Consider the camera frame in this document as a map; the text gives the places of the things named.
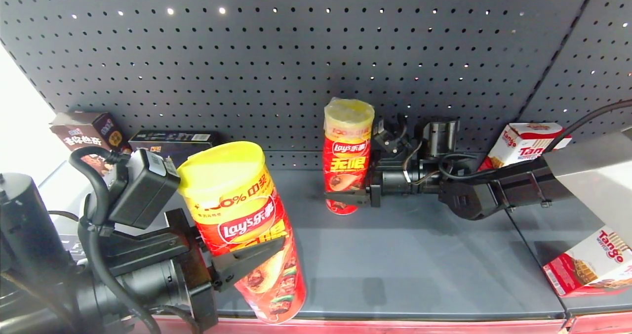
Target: white wall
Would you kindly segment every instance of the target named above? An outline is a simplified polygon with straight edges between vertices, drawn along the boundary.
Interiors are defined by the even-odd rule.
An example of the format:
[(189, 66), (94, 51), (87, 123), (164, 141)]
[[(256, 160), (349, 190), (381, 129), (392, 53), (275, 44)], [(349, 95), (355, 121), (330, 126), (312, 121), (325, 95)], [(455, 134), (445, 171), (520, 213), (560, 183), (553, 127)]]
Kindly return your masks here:
[(0, 48), (0, 172), (20, 172), (39, 185), (70, 151), (48, 129), (54, 111), (9, 53)]

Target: yellow lid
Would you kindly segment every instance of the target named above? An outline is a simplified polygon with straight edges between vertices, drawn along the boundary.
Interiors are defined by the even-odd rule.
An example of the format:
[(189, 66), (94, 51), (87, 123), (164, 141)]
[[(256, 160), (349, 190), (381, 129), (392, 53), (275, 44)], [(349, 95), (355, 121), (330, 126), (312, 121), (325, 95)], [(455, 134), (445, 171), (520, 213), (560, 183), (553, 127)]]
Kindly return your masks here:
[(375, 110), (358, 99), (334, 98), (325, 107), (325, 129), (357, 129), (373, 123)]
[(257, 176), (265, 163), (264, 150), (256, 143), (225, 143), (190, 156), (178, 167), (178, 192), (199, 203), (218, 203)]

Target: black power adapter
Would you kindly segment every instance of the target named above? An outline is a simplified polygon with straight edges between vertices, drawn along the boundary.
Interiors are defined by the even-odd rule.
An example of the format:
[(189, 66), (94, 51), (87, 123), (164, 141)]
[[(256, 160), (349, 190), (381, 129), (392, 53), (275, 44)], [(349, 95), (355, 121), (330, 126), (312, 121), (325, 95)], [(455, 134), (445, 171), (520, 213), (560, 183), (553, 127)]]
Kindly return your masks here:
[(176, 167), (171, 160), (140, 149), (116, 168), (111, 172), (115, 179), (109, 183), (110, 199), (116, 201), (110, 205), (108, 220), (147, 229), (180, 185)]

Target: snack box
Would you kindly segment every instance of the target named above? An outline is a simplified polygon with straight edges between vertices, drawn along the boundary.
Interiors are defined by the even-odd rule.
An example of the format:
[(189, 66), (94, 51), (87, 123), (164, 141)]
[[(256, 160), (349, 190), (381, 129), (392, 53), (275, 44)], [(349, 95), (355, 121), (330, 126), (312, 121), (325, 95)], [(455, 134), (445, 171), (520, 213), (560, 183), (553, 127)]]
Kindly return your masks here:
[(146, 149), (163, 158), (171, 158), (180, 167), (189, 156), (219, 145), (219, 134), (212, 131), (141, 130), (129, 144), (133, 150)]
[[(86, 146), (98, 146), (117, 152), (131, 152), (120, 127), (110, 113), (65, 112), (58, 113), (50, 123), (50, 131), (56, 134), (71, 151)], [(112, 170), (105, 159), (97, 155), (82, 158), (101, 176)]]
[(620, 293), (632, 285), (632, 250), (603, 226), (542, 269), (562, 297)]
[[(564, 128), (557, 123), (510, 123), (478, 170), (498, 169), (535, 159), (563, 131)], [(555, 149), (561, 149), (569, 142), (570, 135), (562, 139)]]

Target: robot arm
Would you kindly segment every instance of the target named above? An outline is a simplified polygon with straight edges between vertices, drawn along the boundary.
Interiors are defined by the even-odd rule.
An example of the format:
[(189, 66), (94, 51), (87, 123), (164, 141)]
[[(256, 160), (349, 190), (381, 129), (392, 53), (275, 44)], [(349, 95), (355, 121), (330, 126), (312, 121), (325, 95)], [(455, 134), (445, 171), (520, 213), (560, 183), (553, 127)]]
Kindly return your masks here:
[(168, 228), (138, 237), (115, 231), (115, 223), (147, 228), (178, 186), (177, 175), (147, 174), (151, 156), (138, 150), (128, 161), (124, 158), (115, 165), (106, 188), (109, 207), (103, 215), (97, 212), (99, 205), (88, 202), (93, 194), (86, 199), (84, 208), (92, 217), (82, 217), (79, 238), (88, 262), (76, 263), (65, 251), (30, 177), (0, 175), (0, 332), (82, 333), (89, 328), (91, 333), (119, 334), (131, 330), (125, 318), (137, 314), (97, 275), (95, 254), (86, 246), (91, 231), (101, 234), (102, 265), (138, 305), (150, 315), (157, 311), (178, 314), (196, 333), (217, 324), (213, 291), (231, 287), (280, 251), (282, 238), (205, 263), (202, 253), (207, 249), (181, 209), (165, 213)]
[[(630, 101), (619, 102), (589, 116), (603, 114), (612, 106), (629, 105)], [(381, 146), (384, 138), (397, 134), (385, 129), (388, 131), (385, 127), (373, 131), (373, 138)], [(548, 208), (554, 201), (569, 197), (577, 197), (602, 219), (623, 214), (630, 207), (632, 127), (568, 145), (532, 161), (463, 176), (445, 170), (445, 164), (451, 165), (452, 173), (459, 169), (458, 164), (447, 161), (449, 156), (468, 156), (454, 153), (457, 129), (458, 122), (450, 119), (430, 118), (422, 122), (415, 128), (417, 148), (411, 147), (412, 142), (404, 137), (398, 139), (399, 147), (391, 147), (400, 153), (386, 150), (372, 154), (365, 190), (328, 192), (325, 196), (342, 203), (379, 207), (381, 197), (387, 194), (438, 194), (438, 200), (454, 214), (469, 220), (484, 219), (501, 210), (512, 212), (530, 204)]]

